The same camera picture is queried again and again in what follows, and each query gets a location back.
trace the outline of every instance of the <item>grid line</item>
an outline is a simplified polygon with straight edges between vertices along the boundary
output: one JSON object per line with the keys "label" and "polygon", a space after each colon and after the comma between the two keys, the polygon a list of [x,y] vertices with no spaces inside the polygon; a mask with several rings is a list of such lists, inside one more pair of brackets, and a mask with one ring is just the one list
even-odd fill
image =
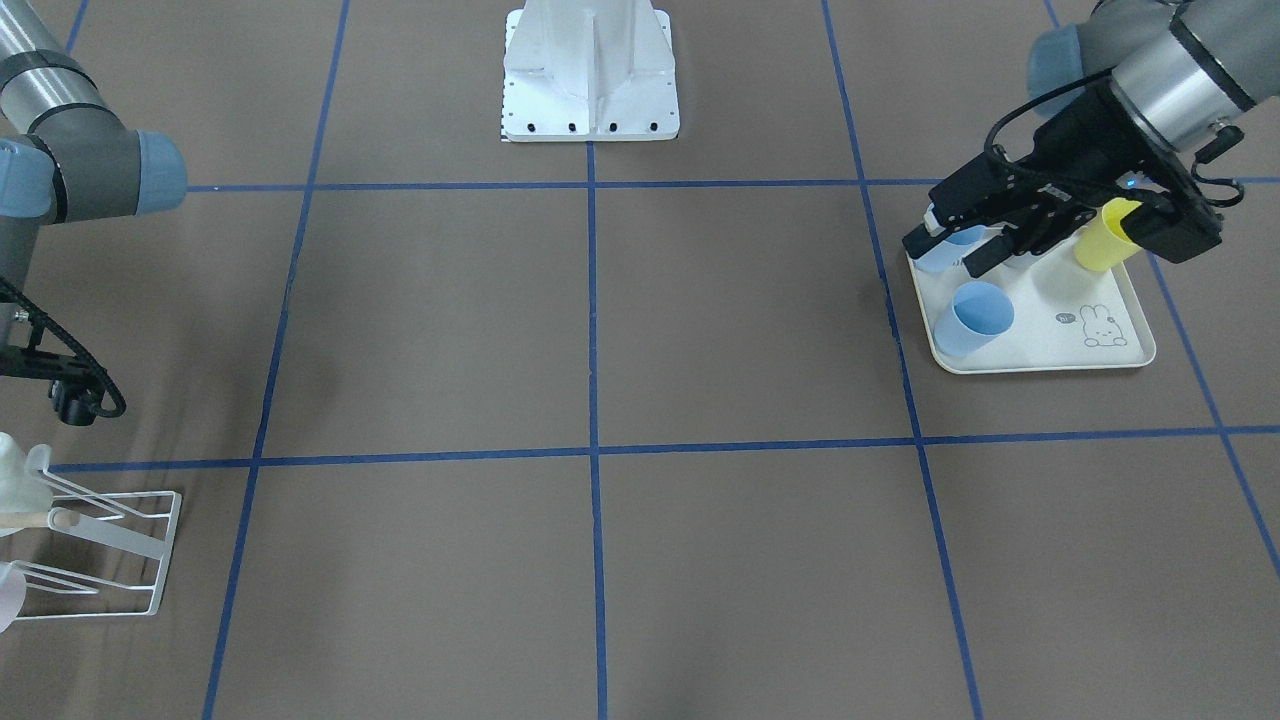
{"label": "grid line", "polygon": [[1244,468],[1240,465],[1240,459],[1235,454],[1235,445],[1231,442],[1231,434],[1226,432],[1222,423],[1222,415],[1219,413],[1217,402],[1213,400],[1213,392],[1208,387],[1208,379],[1204,377],[1204,370],[1199,364],[1199,359],[1196,356],[1196,348],[1192,346],[1190,334],[1187,332],[1187,325],[1183,324],[1183,316],[1178,311],[1178,304],[1174,302],[1174,293],[1169,290],[1169,283],[1165,281],[1165,273],[1160,269],[1160,263],[1156,261],[1156,256],[1151,252],[1147,254],[1147,260],[1151,263],[1151,269],[1156,274],[1156,283],[1160,284],[1160,292],[1165,296],[1165,304],[1169,305],[1169,314],[1174,319],[1174,327],[1178,328],[1178,337],[1183,341],[1183,348],[1187,351],[1187,359],[1190,360],[1192,370],[1196,373],[1196,382],[1199,383],[1201,392],[1204,395],[1204,404],[1208,406],[1210,415],[1213,418],[1213,425],[1217,429],[1217,436],[1222,441],[1222,450],[1226,451],[1226,457],[1231,462],[1231,471],[1235,473],[1235,480],[1240,486],[1240,492],[1244,495],[1244,503],[1249,509],[1249,514],[1253,516],[1253,524],[1258,529],[1258,536],[1262,539],[1262,546],[1271,560],[1271,568],[1275,570],[1277,578],[1280,578],[1280,552],[1276,551],[1275,539],[1271,537],[1271,530],[1267,528],[1267,521],[1262,516],[1262,509],[1258,506],[1257,497],[1253,495],[1253,488],[1249,486],[1249,479],[1244,474]]}
{"label": "grid line", "polygon": [[604,602],[604,512],[600,492],[599,293],[596,284],[595,143],[586,143],[588,414],[591,464],[591,555],[595,578],[595,703],[609,717],[609,667]]}
{"label": "grid line", "polygon": [[293,282],[298,274],[298,259],[302,254],[302,245],[306,240],[307,219],[311,213],[311,201],[315,196],[316,174],[320,168],[320,155],[324,150],[324,132],[329,119],[329,106],[333,102],[333,88],[338,78],[338,64],[342,59],[342,45],[347,31],[347,17],[351,10],[351,0],[342,0],[338,14],[338,28],[334,35],[333,54],[329,59],[329,73],[325,81],[324,99],[320,102],[320,118],[316,122],[315,141],[311,147],[311,165],[307,170],[306,190],[302,195],[302,208],[298,211],[298,228],[293,238],[293,250],[289,256],[289,272],[284,281],[284,297],[280,301],[280,319],[276,323],[275,342],[271,350],[271,364],[268,369],[266,387],[262,391],[262,416],[257,428],[257,437],[253,441],[253,456],[250,459],[248,479],[244,483],[244,500],[241,505],[239,525],[236,533],[236,546],[232,552],[230,570],[227,578],[227,594],[223,601],[223,614],[218,626],[218,641],[214,646],[212,664],[209,670],[209,689],[205,694],[204,720],[212,720],[214,705],[218,700],[218,684],[221,679],[223,660],[227,653],[227,639],[230,632],[232,614],[236,607],[236,593],[239,585],[239,573],[244,561],[244,543],[248,537],[250,520],[253,514],[253,496],[257,491],[257,478],[262,468],[262,450],[266,445],[266,430],[271,421],[271,401],[275,397],[275,383],[279,378],[280,357],[284,351],[284,337],[289,325],[289,301],[293,293]]}
{"label": "grid line", "polygon": [[72,29],[67,33],[67,54],[70,55],[72,50],[76,47],[76,41],[79,40],[81,27],[84,24],[84,13],[88,12],[88,0],[81,0],[79,9],[76,10],[76,20],[72,22]]}
{"label": "grid line", "polygon": [[[927,446],[997,445],[1015,442],[1089,442],[1114,439],[1158,439],[1176,437],[1270,436],[1280,434],[1280,425],[1239,425],[1202,428],[1146,428],[1128,430],[1065,430],[1043,433],[1001,433],[974,436],[922,436]],[[915,437],[882,438],[831,438],[794,441],[741,441],[741,442],[689,442],[655,445],[602,445],[600,456],[677,455],[709,452],[787,452],[804,450],[859,450],[873,447],[910,447]],[[367,455],[287,455],[275,457],[221,457],[207,460],[156,460],[122,462],[65,462],[51,466],[60,474],[76,473],[127,473],[165,470],[247,469],[255,462],[260,468],[317,468],[332,465],[385,465],[403,462],[458,462],[470,460],[520,460],[539,457],[589,457],[593,450],[581,447],[530,447],[511,450],[440,450],[425,452],[387,452]]]}
{"label": "grid line", "polygon": [[[1280,178],[1240,178],[1244,182],[1280,182]],[[942,178],[755,178],[755,179],[669,179],[669,181],[595,181],[596,190],[645,190],[668,187],[859,187],[859,186],[922,186],[932,187]],[[192,184],[187,192],[383,192],[429,190],[586,190],[586,181],[558,182],[348,182],[348,183],[225,183]]]}
{"label": "grid line", "polygon": [[[836,27],[831,17],[831,4],[822,0],[823,20],[827,24],[827,41],[831,44],[831,60],[836,69],[836,85],[840,90],[840,100],[845,111],[845,124],[849,128],[849,145],[854,154],[854,169],[859,179],[865,179],[867,173],[863,167],[861,147],[858,142],[858,126],[854,123],[852,105],[849,100],[849,86],[845,82],[845,69],[840,60],[840,44],[836,41]],[[933,525],[933,539],[938,550],[938,564],[942,570],[942,580],[947,591],[947,603],[951,607],[951,621],[955,626],[956,644],[960,652],[960,664],[964,669],[965,685],[969,691],[969,703],[973,708],[974,720],[983,719],[982,697],[978,692],[978,679],[973,669],[973,659],[969,652],[969,637],[965,630],[964,612],[960,609],[960,594],[956,591],[955,575],[951,571],[951,555],[947,550],[946,532],[942,528],[942,514],[938,509],[937,495],[933,491],[933,474],[929,470],[929,457],[925,452],[923,433],[920,432],[920,418],[915,410],[915,396],[911,392],[911,374],[906,365],[906,352],[902,348],[902,336],[897,325],[897,313],[893,309],[893,291],[890,287],[888,273],[884,268],[884,255],[881,250],[879,231],[876,225],[876,210],[872,206],[870,190],[865,182],[859,183],[863,210],[867,214],[867,229],[870,234],[872,251],[876,255],[876,272],[879,274],[884,290],[884,310],[888,316],[890,332],[897,350],[899,368],[902,373],[902,395],[906,401],[906,411],[911,419],[911,436],[915,445],[915,455],[920,466],[920,477],[924,483],[924,497],[929,506],[929,520]]]}

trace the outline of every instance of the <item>white tray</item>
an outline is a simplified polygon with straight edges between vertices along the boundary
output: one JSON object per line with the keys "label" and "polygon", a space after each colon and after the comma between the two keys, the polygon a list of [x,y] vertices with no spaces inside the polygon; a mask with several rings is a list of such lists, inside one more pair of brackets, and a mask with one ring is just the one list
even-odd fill
{"label": "white tray", "polygon": [[[987,237],[995,233],[988,231]],[[1085,270],[1071,252],[1075,241],[1071,236],[1029,266],[1014,266],[1021,261],[1014,259],[980,278],[1009,293],[1014,325],[966,357],[940,352],[933,325],[956,288],[973,278],[959,263],[941,273],[925,273],[909,263],[938,365],[957,375],[1149,365],[1156,359],[1156,340],[1129,273],[1124,265],[1106,273]]]}

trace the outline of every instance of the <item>blue plastic cup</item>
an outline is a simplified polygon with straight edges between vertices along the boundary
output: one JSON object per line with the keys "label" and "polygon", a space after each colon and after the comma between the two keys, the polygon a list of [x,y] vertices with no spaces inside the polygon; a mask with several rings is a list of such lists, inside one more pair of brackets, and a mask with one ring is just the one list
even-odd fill
{"label": "blue plastic cup", "polygon": [[933,343],[952,357],[980,350],[1014,325],[1014,304],[1005,291],[984,282],[956,290],[951,305],[933,327]]}
{"label": "blue plastic cup", "polygon": [[969,252],[969,249],[973,247],[973,243],[982,240],[982,233],[984,232],[987,232],[987,228],[983,225],[974,225],[969,229],[954,232],[946,240],[933,246],[933,250],[929,250],[913,261],[916,268],[925,273],[941,273],[964,258]]}

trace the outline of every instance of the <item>yellow plastic cup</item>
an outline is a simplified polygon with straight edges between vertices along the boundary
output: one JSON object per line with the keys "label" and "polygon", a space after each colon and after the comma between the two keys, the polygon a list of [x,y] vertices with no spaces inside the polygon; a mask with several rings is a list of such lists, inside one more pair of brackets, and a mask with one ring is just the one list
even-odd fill
{"label": "yellow plastic cup", "polygon": [[1128,260],[1142,250],[1120,227],[1120,220],[1138,209],[1142,202],[1116,197],[1102,206],[1097,218],[1080,231],[1075,243],[1075,260],[1084,268],[1102,273]]}

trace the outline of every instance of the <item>white metal pedestal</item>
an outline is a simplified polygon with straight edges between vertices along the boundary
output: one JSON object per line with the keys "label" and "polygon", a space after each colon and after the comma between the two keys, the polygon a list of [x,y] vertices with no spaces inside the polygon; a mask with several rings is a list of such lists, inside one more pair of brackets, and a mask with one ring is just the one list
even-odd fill
{"label": "white metal pedestal", "polygon": [[680,132],[671,18],[649,0],[529,0],[507,15],[503,68],[504,141]]}

